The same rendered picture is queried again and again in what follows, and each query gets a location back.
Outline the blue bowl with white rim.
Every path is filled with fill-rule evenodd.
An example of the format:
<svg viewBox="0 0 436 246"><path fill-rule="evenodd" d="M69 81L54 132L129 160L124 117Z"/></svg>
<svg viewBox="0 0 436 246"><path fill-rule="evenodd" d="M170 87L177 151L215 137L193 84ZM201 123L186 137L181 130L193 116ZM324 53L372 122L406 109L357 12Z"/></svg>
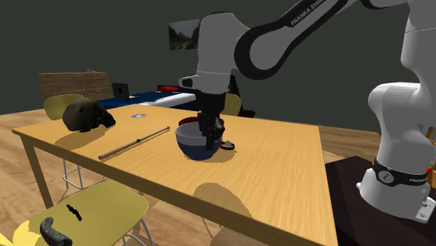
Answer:
<svg viewBox="0 0 436 246"><path fill-rule="evenodd" d="M180 125L175 130L176 140L181 151L190 159L202 161L211 158L221 145L219 137L210 149L207 148L207 138L199 129L198 122Z"/></svg>

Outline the long wooden stick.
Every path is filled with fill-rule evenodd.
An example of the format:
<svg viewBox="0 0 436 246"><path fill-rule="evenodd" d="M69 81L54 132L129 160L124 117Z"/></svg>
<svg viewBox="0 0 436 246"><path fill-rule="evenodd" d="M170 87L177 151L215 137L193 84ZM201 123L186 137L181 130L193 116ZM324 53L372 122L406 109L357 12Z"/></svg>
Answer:
<svg viewBox="0 0 436 246"><path fill-rule="evenodd" d="M104 153L104 154L101 154L101 155L98 156L98 159L100 159L100 160L105 159L105 158L107 158L107 157L109 157L109 156L111 156L111 155L113 155L113 154L116 154L116 153L118 153L118 152L121 152L122 150L125 150L126 148L132 147L132 146L134 146L134 145L136 145L136 144L138 144L138 143L140 143L140 142L142 142L142 141L144 141L144 140L146 140L146 139L148 139L148 138L151 138L151 137L153 137L153 136L155 136L155 135L157 135L157 134L159 134L159 133L162 133L162 132L164 132L164 131L167 131L167 130L170 130L170 127L169 127L169 126L165 127L164 129L158 130L158 131L156 131L156 132L154 132L154 133L151 133L150 135L147 135L147 136L145 136L145 137L137 138L136 140L134 140L134 141L131 142L131 143L128 143L128 144L126 144L126 145L123 145L123 146L121 146L121 147L118 147L118 148L116 148L116 149L113 149L113 150L111 150L111 151L109 151L109 152L106 152L106 153Z"/></svg>

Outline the yellow chair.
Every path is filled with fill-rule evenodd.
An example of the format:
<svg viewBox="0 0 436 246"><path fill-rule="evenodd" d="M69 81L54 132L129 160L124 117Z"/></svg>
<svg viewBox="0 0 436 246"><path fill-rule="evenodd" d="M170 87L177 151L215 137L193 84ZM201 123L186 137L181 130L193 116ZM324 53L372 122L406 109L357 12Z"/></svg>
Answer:
<svg viewBox="0 0 436 246"><path fill-rule="evenodd" d="M81 99L83 98L83 95L79 95L79 94L64 94L64 95L56 95L56 96L51 96L50 98L47 98L46 100L44 100L43 103L43 107L45 109L45 112L47 114L47 116L51 119L51 120L59 120L62 118L63 113L65 111L65 109L67 108L67 106L74 102L77 99ZM84 186L82 183L82 176L81 176L81 167L77 166L76 169L73 169L72 171L67 171L66 169L66 161L63 160L63 166L64 166L64 175L62 177L62 179L65 181L66 183L66 188L69 188L69 185L71 185L72 187L75 187L79 190L83 190L86 189L90 186L96 185L100 182L106 181L107 178L106 177L102 177L101 180L92 183L88 186ZM68 174L77 172L78 173L78 177L79 177L79 181L80 181L80 185L77 186L76 184L74 184L73 182L71 182L68 179Z"/></svg>
<svg viewBox="0 0 436 246"><path fill-rule="evenodd" d="M0 246L49 246L40 233L46 217L52 227L68 236L72 246L114 246L131 238L140 246L154 246L143 219L149 203L127 186L105 181L64 199L27 221L15 230L12 240L0 238Z"/></svg>
<svg viewBox="0 0 436 246"><path fill-rule="evenodd" d="M221 111L223 115L237 116L242 105L241 98L232 93L226 93L224 109Z"/></svg>

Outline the dark robot stand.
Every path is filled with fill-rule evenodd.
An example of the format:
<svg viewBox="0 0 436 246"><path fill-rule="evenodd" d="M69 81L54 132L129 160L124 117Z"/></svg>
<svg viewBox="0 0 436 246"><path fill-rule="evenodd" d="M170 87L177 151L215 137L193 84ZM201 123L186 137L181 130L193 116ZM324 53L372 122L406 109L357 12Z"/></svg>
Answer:
<svg viewBox="0 0 436 246"><path fill-rule="evenodd" d="M372 163L349 157L326 164L339 246L436 246L436 209L428 223L387 215L366 203L356 183Z"/></svg>

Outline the landscape wall picture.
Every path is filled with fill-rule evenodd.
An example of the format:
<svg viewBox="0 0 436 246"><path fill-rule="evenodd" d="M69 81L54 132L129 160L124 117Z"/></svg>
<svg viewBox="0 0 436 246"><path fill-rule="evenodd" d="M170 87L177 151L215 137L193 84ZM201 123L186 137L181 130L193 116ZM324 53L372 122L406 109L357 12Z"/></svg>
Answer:
<svg viewBox="0 0 436 246"><path fill-rule="evenodd" d="M198 48L200 20L183 20L168 24L170 50L195 50Z"/></svg>

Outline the red bowl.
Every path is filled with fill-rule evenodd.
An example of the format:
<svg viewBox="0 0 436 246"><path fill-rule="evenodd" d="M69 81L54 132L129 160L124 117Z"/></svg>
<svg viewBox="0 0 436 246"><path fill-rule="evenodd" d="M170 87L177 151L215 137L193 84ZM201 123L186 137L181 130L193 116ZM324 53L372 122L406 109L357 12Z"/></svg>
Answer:
<svg viewBox="0 0 436 246"><path fill-rule="evenodd" d="M188 124L192 122L198 122L199 124L205 125L205 126L213 126L213 125L222 125L224 126L223 119L219 117L203 117L203 116L195 116L195 117L186 117L178 122L178 125L181 126L183 124Z"/></svg>

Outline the dark skull-shaped object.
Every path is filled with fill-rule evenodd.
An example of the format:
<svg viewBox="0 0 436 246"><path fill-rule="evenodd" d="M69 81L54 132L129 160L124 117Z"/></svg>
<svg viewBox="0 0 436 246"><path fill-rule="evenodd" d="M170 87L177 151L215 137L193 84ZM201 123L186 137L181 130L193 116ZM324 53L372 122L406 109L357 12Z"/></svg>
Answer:
<svg viewBox="0 0 436 246"><path fill-rule="evenodd" d="M116 124L114 117L97 102L81 98L70 103L62 120L69 131L88 132L103 125L109 128Z"/></svg>

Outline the wooden chest of drawers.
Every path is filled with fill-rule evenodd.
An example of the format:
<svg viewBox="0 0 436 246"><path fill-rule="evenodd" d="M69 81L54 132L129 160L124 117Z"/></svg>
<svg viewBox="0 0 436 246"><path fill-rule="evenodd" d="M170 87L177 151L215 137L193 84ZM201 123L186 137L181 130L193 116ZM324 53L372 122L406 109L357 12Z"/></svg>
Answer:
<svg viewBox="0 0 436 246"><path fill-rule="evenodd" d="M106 72L38 73L37 77L44 99L65 94L80 94L94 101L112 97Z"/></svg>

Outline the wooden table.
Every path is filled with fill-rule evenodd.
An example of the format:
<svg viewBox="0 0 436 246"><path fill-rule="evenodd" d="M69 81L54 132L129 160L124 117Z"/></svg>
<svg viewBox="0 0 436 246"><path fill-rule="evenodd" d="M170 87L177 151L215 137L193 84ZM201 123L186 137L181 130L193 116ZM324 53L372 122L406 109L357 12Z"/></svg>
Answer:
<svg viewBox="0 0 436 246"><path fill-rule="evenodd" d="M113 108L116 124L72 133L61 120L14 129L22 139L44 204L52 199L36 150L43 150L269 246L337 246L317 126L224 116L219 150L186 158L178 122L189 110L132 105ZM132 118L135 114L146 117ZM98 156L169 126L105 159Z"/></svg>

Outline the blue and white bed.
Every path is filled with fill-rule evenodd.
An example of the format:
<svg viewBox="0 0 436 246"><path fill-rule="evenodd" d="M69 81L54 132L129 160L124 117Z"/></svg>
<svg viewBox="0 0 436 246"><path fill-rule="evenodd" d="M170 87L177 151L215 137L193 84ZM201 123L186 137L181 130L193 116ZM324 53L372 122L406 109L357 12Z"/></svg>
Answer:
<svg viewBox="0 0 436 246"><path fill-rule="evenodd" d="M176 86L159 85L157 91L130 94L129 86L124 83L112 84L113 98L98 100L105 109L118 108L133 104L161 106L197 110L195 91Z"/></svg>

